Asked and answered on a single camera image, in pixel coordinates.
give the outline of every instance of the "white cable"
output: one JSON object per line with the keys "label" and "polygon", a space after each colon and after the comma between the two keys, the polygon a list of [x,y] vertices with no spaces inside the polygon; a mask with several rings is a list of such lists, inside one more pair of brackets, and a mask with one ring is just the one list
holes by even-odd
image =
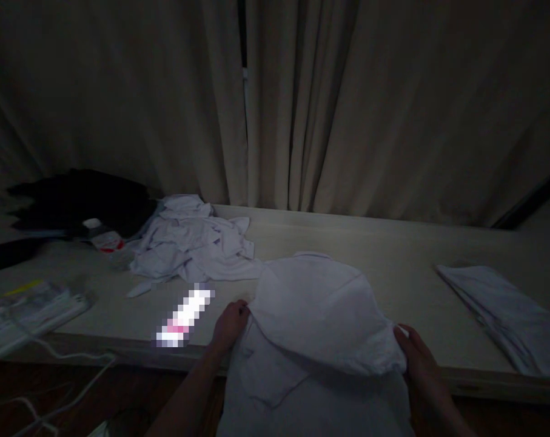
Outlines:
{"label": "white cable", "polygon": [[74,357],[84,357],[84,358],[89,358],[89,359],[93,359],[93,360],[100,360],[102,358],[109,358],[109,362],[107,364],[105,364],[105,366],[99,371],[99,373],[97,373],[97,375],[95,375],[95,377],[85,386],[85,388],[82,389],[82,391],[79,393],[79,395],[77,395],[77,397],[72,402],[69,402],[67,405],[65,405],[63,407],[57,408],[56,410],[52,411],[51,413],[49,413],[47,415],[39,416],[38,413],[36,412],[36,409],[34,408],[34,405],[32,405],[32,403],[27,398],[25,398],[23,396],[3,402],[4,404],[6,402],[10,402],[10,401],[22,402],[24,405],[26,405],[28,407],[28,409],[30,410],[30,412],[32,413],[32,415],[34,416],[34,419],[35,419],[34,422],[32,422],[26,428],[21,429],[19,432],[14,434],[12,437],[21,437],[22,435],[26,434],[29,430],[31,430],[32,428],[34,428],[38,424],[42,424],[42,426],[44,426],[46,429],[51,431],[54,434],[54,436],[57,437],[58,436],[58,431],[59,431],[58,428],[55,427],[54,425],[51,425],[47,421],[49,419],[51,419],[52,417],[66,411],[66,410],[68,410],[72,407],[74,407],[87,394],[87,392],[93,386],[93,384],[97,381],[97,379],[99,379],[101,377],[101,375],[103,373],[105,373],[105,371],[114,363],[114,361],[116,359],[116,356],[111,354],[111,353],[104,353],[103,355],[91,355],[91,354],[87,354],[87,353],[60,354],[57,351],[55,351],[54,348],[49,343],[47,343],[44,340],[40,340],[40,338],[36,337],[25,326],[23,326],[23,324],[20,323],[20,321],[16,320],[16,318],[12,317],[12,314],[11,314],[9,309],[8,309],[8,316],[9,316],[11,322],[14,324],[14,326],[19,328],[31,341],[33,341],[34,343],[38,343],[42,347],[44,347],[54,358],[67,359],[67,358],[74,358]]}

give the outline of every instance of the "plastic bottle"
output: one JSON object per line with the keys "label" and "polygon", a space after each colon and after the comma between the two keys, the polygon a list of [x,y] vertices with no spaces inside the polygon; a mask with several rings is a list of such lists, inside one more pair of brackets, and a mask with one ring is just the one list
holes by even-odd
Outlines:
{"label": "plastic bottle", "polygon": [[82,224],[89,229],[89,240],[93,246],[107,257],[111,267],[118,270],[129,268],[129,263],[133,261],[133,251],[116,231],[103,225],[98,218],[90,218]]}

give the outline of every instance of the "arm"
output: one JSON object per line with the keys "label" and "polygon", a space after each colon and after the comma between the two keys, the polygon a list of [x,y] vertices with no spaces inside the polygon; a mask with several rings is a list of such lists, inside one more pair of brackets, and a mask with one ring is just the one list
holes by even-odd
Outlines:
{"label": "arm", "polygon": [[442,421],[451,436],[477,437],[458,411],[447,388],[437,361],[420,335],[411,327],[401,325],[410,333],[407,338],[400,328],[394,328],[394,335],[408,358],[408,374],[424,400]]}
{"label": "arm", "polygon": [[228,304],[204,355],[161,410],[146,437],[190,436],[196,432],[220,362],[246,326],[249,314],[243,300]]}

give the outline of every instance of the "wooden floor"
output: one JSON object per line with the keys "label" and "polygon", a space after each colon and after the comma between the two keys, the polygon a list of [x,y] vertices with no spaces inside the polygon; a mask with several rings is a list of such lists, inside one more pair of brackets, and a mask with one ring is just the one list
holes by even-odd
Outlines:
{"label": "wooden floor", "polygon": [[[75,398],[98,370],[66,365],[14,364],[0,362],[0,400],[27,396],[39,413],[46,414]],[[175,391],[185,375],[168,371],[119,366],[109,369],[82,401],[60,414],[52,424],[60,436],[87,436],[103,421],[114,418],[112,427],[130,423],[132,433],[141,436],[148,423]],[[217,378],[199,435],[213,436],[224,402],[224,378]],[[550,407],[455,399],[463,416],[480,436],[550,436]],[[20,403],[0,407],[0,437],[11,436],[32,422]],[[417,436],[443,435],[412,394],[412,425]],[[51,435],[35,429],[28,436]]]}

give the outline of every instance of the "curtain fold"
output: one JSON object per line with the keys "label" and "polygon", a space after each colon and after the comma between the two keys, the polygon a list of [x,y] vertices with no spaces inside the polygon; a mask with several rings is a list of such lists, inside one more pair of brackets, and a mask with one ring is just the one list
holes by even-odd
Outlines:
{"label": "curtain fold", "polygon": [[0,1],[0,185],[488,226],[550,175],[550,0],[246,0],[246,108],[237,7]]}
{"label": "curtain fold", "polygon": [[491,225],[550,174],[550,1],[248,0],[247,23],[256,205]]}
{"label": "curtain fold", "polygon": [[33,169],[4,171],[93,168],[246,204],[238,35],[234,0],[0,1],[0,144]]}

